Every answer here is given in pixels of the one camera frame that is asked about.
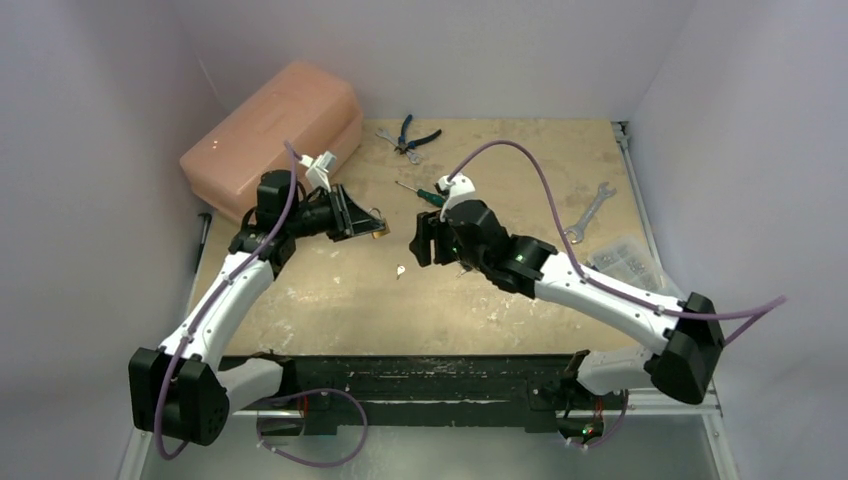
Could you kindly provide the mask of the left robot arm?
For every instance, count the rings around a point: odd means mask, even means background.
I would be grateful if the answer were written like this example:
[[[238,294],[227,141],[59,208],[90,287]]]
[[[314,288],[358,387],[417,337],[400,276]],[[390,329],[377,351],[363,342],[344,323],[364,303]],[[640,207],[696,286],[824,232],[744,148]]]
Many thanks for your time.
[[[298,239],[324,234],[339,242],[386,226],[379,210],[358,205],[341,184],[303,194],[291,170],[261,176],[215,283],[158,347],[140,348],[129,361],[134,425],[152,434],[162,457],[173,459],[190,443],[210,445],[232,413],[259,400],[275,409],[295,402],[298,382],[277,360],[221,370],[227,346]]]

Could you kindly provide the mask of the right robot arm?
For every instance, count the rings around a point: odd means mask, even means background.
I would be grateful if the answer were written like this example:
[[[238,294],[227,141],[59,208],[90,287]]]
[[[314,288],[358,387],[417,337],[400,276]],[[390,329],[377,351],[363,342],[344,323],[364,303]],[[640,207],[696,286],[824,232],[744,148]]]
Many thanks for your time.
[[[457,262],[501,291],[575,310],[637,341],[577,355],[561,381],[569,404],[584,407],[598,396],[649,387],[685,404],[703,402],[725,346],[715,321],[696,318],[711,313],[708,298],[681,301],[600,272],[580,275],[553,245],[508,233],[481,200],[446,214],[419,213],[409,250],[422,267]]]

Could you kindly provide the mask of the brass padlock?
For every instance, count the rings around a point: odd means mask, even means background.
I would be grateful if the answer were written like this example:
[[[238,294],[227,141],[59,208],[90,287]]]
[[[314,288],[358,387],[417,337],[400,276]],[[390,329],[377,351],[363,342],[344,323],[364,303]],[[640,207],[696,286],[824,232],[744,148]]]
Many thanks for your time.
[[[375,227],[371,231],[371,236],[374,239],[378,239],[388,235],[390,233],[390,228],[387,220],[384,218],[381,211],[378,208],[371,208],[368,213],[373,218],[375,223]]]

